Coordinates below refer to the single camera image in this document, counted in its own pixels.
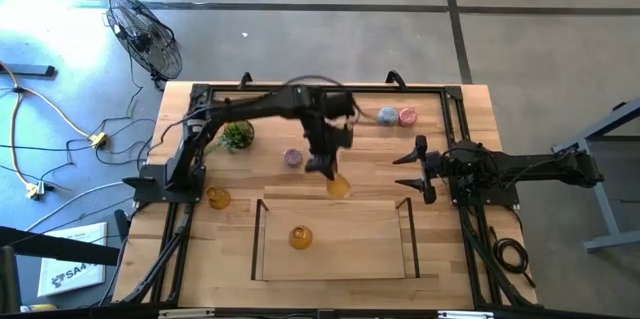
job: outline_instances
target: concrete floor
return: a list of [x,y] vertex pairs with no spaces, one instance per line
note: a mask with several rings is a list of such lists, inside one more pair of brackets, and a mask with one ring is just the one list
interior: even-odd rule
[[[367,3],[446,5],[446,0],[153,0],[179,2]],[[546,7],[638,7],[639,0],[458,0],[460,5]],[[0,0],[0,59],[46,63],[54,81],[24,80],[60,103],[81,128],[119,116],[133,93],[128,56],[108,27],[104,10],[71,9],[64,0]],[[410,83],[460,83],[448,14],[156,11],[178,38],[182,80],[237,80],[250,71],[257,80],[322,73],[342,81],[380,81],[389,69]],[[640,23],[620,16],[462,15],[474,83],[490,86],[504,149],[545,152],[640,93]],[[154,118],[161,94],[134,64],[145,89],[134,118]],[[13,105],[10,95],[0,110]],[[42,102],[29,98],[20,110],[18,143],[62,147],[77,137]],[[112,123],[111,128],[123,124]],[[0,128],[8,118],[0,118]],[[115,139],[116,149],[146,140],[149,123]],[[8,143],[4,134],[2,143]],[[126,155],[114,158],[120,160]],[[0,223],[26,228],[88,188],[135,174],[135,165],[98,163],[93,152],[75,152],[77,166],[52,180],[72,192],[47,194],[42,202],[23,196],[17,177],[4,172]],[[40,175],[66,160],[65,153],[19,153],[21,168]],[[10,166],[4,149],[0,164]],[[640,247],[588,255],[582,241],[606,234],[594,195],[558,183],[519,184],[525,239],[542,304],[550,308],[638,316]],[[70,205],[39,230],[126,198],[120,187]],[[83,222],[98,220],[88,218]],[[32,279],[21,280],[33,282]],[[23,289],[25,302],[35,288]]]

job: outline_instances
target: floor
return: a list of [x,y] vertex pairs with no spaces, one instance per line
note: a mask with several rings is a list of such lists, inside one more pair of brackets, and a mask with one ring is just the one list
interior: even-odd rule
[[[455,10],[451,15],[437,10],[219,11],[198,6],[224,2],[443,7],[452,5],[452,0],[146,1],[192,3],[190,9],[198,9],[154,11],[176,33],[184,59],[181,80],[239,80],[250,71],[256,80],[321,73],[341,81],[381,81],[388,70],[395,69],[409,83],[488,84],[503,146],[510,153],[546,152],[640,92],[640,22],[637,15],[625,15],[633,14],[640,0],[457,0],[459,27],[451,24]],[[97,7],[80,8],[82,3]],[[470,8],[477,7],[500,7],[502,14],[469,14]],[[518,10],[523,7],[549,13],[523,14]],[[587,10],[562,15],[576,8]],[[54,65],[58,69],[54,80],[24,78],[23,85],[59,103],[86,130],[102,118],[121,116],[135,89],[130,83],[129,58],[104,26],[104,11],[95,0],[0,0],[0,59]],[[133,76],[145,86],[133,117],[154,118],[161,93],[135,63]],[[9,85],[8,78],[2,80]],[[13,106],[11,95],[0,96],[0,110],[5,113]],[[0,127],[8,128],[8,121],[8,115],[0,118]],[[78,138],[33,97],[24,100],[18,123],[20,145],[64,147],[66,140]],[[107,130],[125,123],[110,123]],[[640,129],[637,123],[630,125],[632,130]],[[146,140],[151,131],[149,122],[137,122],[114,139],[114,150]],[[3,138],[2,143],[9,142],[8,134]],[[136,153],[134,149],[105,159],[122,161]],[[50,177],[72,190],[57,190],[40,202],[24,198],[24,186],[13,173],[0,176],[5,193],[0,196],[0,223],[25,229],[74,195],[136,173],[135,164],[100,164],[92,151],[72,155],[76,166]],[[64,152],[19,152],[20,168],[36,176],[66,160]],[[9,150],[3,149],[0,165],[11,166]],[[583,250],[583,240],[606,234],[593,193],[558,183],[518,184],[518,190],[540,302],[555,309],[637,316],[640,246],[589,255]],[[122,186],[91,194],[36,230],[63,224],[130,195]],[[129,203],[121,207],[131,211]],[[629,225],[637,227],[634,218]],[[96,215],[80,222],[99,219]],[[29,265],[37,273],[37,262],[21,258],[21,268]],[[21,281],[33,283],[33,275],[21,274]],[[33,288],[23,289],[23,299],[42,301]]]

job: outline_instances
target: green plant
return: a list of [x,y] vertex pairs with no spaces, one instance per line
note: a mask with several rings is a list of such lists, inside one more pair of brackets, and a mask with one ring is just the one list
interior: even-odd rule
[[243,149],[253,142],[253,125],[248,121],[229,123],[218,138],[217,145],[227,151]]

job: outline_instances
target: white cable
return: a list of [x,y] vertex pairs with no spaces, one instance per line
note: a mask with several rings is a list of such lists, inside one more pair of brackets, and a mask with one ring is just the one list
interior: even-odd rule
[[87,190],[87,191],[85,191],[85,192],[82,192],[82,193],[80,193],[80,194],[78,194],[78,195],[74,196],[73,198],[71,198],[71,199],[70,199],[69,201],[67,201],[66,203],[64,203],[64,204],[60,205],[56,210],[54,210],[54,211],[52,211],[51,213],[49,213],[49,214],[47,214],[47,215],[43,216],[43,217],[42,217],[42,218],[40,218],[37,222],[35,222],[35,223],[31,224],[31,226],[30,226],[30,227],[28,227],[25,231],[31,231],[31,229],[33,229],[33,228],[35,228],[36,226],[38,226],[38,225],[42,224],[42,222],[43,222],[43,221],[45,221],[45,220],[47,220],[47,219],[51,218],[55,213],[59,212],[60,210],[62,210],[62,209],[63,209],[64,207],[66,207],[67,205],[69,205],[69,204],[73,203],[74,201],[76,201],[76,200],[78,200],[78,199],[82,198],[83,196],[85,196],[85,195],[87,195],[87,194],[91,194],[91,193],[93,193],[94,191],[97,191],[97,190],[100,190],[100,189],[110,188],[110,187],[112,187],[112,186],[122,185],[122,184],[124,184],[124,183],[123,183],[123,182],[109,183],[109,184],[100,185],[100,186],[97,186],[97,187],[95,187],[95,188],[91,188],[91,189],[89,189],[89,190]]

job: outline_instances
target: wooden table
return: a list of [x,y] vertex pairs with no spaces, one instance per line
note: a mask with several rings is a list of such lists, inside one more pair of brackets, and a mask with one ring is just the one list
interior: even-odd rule
[[[182,118],[187,110],[192,82],[168,83],[154,143],[165,128]],[[212,82],[211,84],[232,84]],[[471,139],[492,150],[500,150],[489,90],[484,85],[463,85],[464,105]],[[225,97],[254,96],[257,93],[220,93]],[[308,157],[308,143],[298,121],[282,118],[252,120],[256,139],[237,154],[215,150],[206,157],[206,185],[229,190],[232,202],[225,210],[212,209],[205,201],[197,205],[182,281],[180,306],[200,307],[311,307],[311,308],[471,308],[471,290],[458,212],[450,203],[448,188],[433,180],[438,200],[422,202],[417,191],[395,184],[395,179],[419,176],[418,164],[393,166],[391,162],[408,153],[416,134],[425,134],[429,150],[447,149],[440,99],[429,94],[356,93],[365,112],[375,114],[381,106],[413,107],[418,122],[412,128],[358,125],[351,150],[338,153],[340,172],[349,179],[348,200],[401,200],[413,198],[419,279],[252,281],[250,279],[256,200],[327,199],[325,179],[288,168],[282,153],[299,148]],[[181,137],[176,126],[164,144],[149,157],[152,164],[172,156]],[[499,237],[522,242],[514,215],[500,207],[487,207],[487,219]],[[136,214],[123,256],[114,299],[127,295],[148,271],[158,255],[167,205],[152,204]],[[488,297],[487,276],[478,264],[483,293]],[[169,263],[163,293],[173,273]],[[508,274],[524,297],[536,301],[535,291],[521,275]]]

